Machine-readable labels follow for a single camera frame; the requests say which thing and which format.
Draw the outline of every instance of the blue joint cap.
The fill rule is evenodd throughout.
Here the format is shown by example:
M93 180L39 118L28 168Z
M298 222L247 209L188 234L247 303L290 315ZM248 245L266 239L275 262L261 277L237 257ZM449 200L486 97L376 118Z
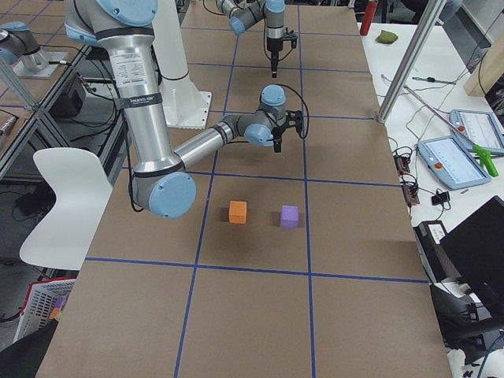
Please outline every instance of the blue joint cap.
M91 46L100 47L94 34L86 33L85 31L82 31L82 30L79 30L76 28L72 28L71 26L68 26L67 24L65 24L65 28L66 28L66 35L72 41L84 43L84 44L91 45Z
M266 9L271 13L282 13L285 11L285 1L266 0Z
M8 64L13 65L17 61L17 56L6 49L0 47L0 57Z
M262 90L261 102L269 106L282 106L285 104L284 89L278 85L268 85Z
M21 21L11 21L0 25L0 28L7 30L8 32L29 32L30 28L24 22Z
M231 17L229 19L229 26L231 26L231 29L233 29L236 35L240 35L245 32L245 25L238 17Z
M196 199L196 183L185 172L174 172L163 177L150 193L150 211L162 218L184 215Z
M263 124L250 124L247 126L244 137L248 143L255 146L270 147L273 145L271 130Z
M96 2L107 14L128 26L146 26L158 12L158 0L96 0Z

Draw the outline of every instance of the green handle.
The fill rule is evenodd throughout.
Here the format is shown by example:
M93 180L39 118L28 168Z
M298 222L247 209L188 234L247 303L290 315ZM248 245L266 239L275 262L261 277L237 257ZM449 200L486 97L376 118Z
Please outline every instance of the green handle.
M480 146L477 146L476 144L472 148L474 152L478 154L480 157L480 165L482 167L485 167L488 171L488 174L492 177L497 177L498 172L497 169L494 165L494 162L491 160L491 153L489 150L485 150L484 148L481 148Z

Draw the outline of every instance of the robotic arm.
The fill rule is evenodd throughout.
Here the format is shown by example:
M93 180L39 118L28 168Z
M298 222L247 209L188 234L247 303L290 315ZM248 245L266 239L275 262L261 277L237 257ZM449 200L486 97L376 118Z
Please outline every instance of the robotic arm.
M247 8L238 6L234 0L216 0L216 4L229 17L229 25L236 35L266 19L266 49L271 53L272 77L276 78L279 52L284 49L284 43L290 41L291 49L295 49L298 43L298 36L284 27L284 0L255 0Z
M24 67L30 72L38 72L49 65L29 27L13 21L0 25L0 57L11 65L21 57Z
M132 179L134 202L159 217L174 218L186 213L196 196L195 182L181 171L238 136L280 150L286 128L295 126L301 132L302 115L285 110L281 87L268 86L254 114L226 116L173 149L150 54L157 5L157 0L65 0L65 25L71 39L99 44L109 53L120 108L138 157Z

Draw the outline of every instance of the white sticker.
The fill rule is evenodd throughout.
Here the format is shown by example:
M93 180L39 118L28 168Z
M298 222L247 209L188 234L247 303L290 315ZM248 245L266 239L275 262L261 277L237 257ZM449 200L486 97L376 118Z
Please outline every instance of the white sticker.
M440 244L440 240L445 237L445 233L441 224L430 224L428 229L431 232L432 238L436 244Z
M113 55L110 63L119 88L147 84L143 59L139 53Z

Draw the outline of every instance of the white chair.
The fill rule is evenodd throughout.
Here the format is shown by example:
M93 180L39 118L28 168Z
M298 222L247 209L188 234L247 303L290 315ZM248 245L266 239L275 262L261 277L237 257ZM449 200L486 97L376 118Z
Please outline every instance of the white chair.
M33 160L56 203L26 238L20 257L30 265L80 270L112 185L97 156L85 150L48 148L35 152Z

